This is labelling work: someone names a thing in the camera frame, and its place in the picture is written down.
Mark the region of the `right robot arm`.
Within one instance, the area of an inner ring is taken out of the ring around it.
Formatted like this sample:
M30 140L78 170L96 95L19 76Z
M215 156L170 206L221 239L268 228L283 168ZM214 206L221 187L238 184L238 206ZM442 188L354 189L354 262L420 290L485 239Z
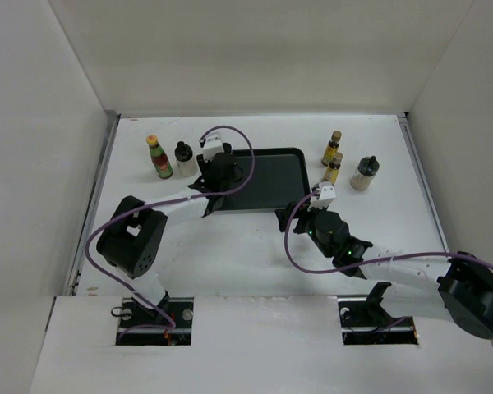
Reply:
M291 202L275 215L284 236L306 234L331 259L326 273L376 282L364 306L371 323L418 315L493 339L493 264L466 252L381 251L371 257L367 252L375 246L352 236L348 224L327 208Z

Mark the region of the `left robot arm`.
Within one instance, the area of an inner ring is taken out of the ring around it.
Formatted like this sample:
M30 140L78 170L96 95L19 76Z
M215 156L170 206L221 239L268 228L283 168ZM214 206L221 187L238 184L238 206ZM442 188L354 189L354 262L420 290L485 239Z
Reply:
M125 277L123 285L141 304L141 319L153 328L168 317L168 306L161 302L166 291L152 269L165 231L220 209L226 197L251 180L256 163L252 158L250 167L242 169L228 152L198 159L201 175L185 190L155 202L123 198L96 243L97 252Z

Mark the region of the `black plastic tray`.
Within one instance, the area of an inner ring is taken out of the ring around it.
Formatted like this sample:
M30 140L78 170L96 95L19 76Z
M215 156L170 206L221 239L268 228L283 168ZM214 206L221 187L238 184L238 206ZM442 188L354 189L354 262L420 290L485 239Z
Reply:
M309 193L305 157L298 148L237 149L232 151L242 170L239 191L224 197L223 211L285 208Z

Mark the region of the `left white powder shaker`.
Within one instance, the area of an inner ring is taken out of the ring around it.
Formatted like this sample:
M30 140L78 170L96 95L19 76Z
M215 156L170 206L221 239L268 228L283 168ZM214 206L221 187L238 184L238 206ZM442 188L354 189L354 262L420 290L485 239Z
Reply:
M177 167L182 176L194 176L198 167L194 157L193 150L190 145L183 141L178 141L174 150Z

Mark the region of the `white powder shaker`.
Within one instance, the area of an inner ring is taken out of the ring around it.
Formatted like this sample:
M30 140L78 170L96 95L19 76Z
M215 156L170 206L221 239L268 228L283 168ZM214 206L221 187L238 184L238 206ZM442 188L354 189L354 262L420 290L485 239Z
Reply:
M362 158L350 179L351 187L357 191L366 191L379 169L380 164L375 156Z
M190 145L183 141L178 141L174 150L177 167L182 176L194 176L198 167L194 157L193 150Z

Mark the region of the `red chili sauce bottle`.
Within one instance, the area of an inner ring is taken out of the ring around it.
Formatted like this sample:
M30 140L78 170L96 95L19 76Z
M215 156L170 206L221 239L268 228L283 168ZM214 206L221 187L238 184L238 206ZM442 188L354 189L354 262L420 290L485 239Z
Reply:
M146 137L150 151L150 159L154 165L155 171L161 179L168 179L173 175L173 169L168 160L168 155L159 143L156 135L148 135Z

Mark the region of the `front yellow label bottle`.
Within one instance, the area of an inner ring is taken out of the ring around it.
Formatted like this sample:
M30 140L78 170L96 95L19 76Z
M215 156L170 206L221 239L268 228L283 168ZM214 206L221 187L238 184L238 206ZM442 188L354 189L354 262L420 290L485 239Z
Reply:
M343 155L340 152L334 154L333 158L327 165L322 181L328 181L334 184L337 180L339 169L341 168L341 162L343 160Z

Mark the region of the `yellow label bottle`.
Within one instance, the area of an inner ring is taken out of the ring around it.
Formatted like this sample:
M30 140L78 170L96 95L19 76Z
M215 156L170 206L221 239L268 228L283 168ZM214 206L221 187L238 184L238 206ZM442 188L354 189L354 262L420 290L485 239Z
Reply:
M325 148L321 164L327 166L333 159L334 154L338 151L339 143L342 137L341 131L334 131L329 139L329 142Z
M333 158L327 165L322 181L328 181L334 184L337 180L339 169L341 168L341 162L343 160L343 155L340 152L334 154Z

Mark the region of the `rear yellow label bottle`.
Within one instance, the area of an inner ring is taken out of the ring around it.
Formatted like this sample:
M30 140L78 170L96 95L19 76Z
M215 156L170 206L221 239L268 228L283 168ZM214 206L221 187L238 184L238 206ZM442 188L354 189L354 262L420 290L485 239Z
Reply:
M339 143L342 137L341 131L334 131L329 139L329 142L325 148L321 164L327 166L333 159L334 154L338 151Z

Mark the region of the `right white powder shaker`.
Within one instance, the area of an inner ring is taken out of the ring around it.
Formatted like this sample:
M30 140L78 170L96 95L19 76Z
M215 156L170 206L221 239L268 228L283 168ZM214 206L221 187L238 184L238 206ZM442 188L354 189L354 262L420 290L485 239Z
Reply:
M380 164L375 156L362 158L350 179L351 187L357 191L366 191L379 169Z

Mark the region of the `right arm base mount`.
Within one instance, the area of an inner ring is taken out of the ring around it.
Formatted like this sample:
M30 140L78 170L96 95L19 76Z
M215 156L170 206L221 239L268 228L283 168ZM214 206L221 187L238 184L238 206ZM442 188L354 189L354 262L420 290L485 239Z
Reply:
M338 298L345 346L418 344L413 318L394 318L382 307L384 294L391 286L389 282L378 282L368 295Z

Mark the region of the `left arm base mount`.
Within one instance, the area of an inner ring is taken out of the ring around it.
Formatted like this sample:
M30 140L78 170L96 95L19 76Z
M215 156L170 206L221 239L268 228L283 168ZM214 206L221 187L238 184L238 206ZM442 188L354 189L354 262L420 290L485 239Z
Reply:
M194 321L193 298L168 298L159 307L175 323L132 298L123 298L110 314L117 319L117 346L189 346Z

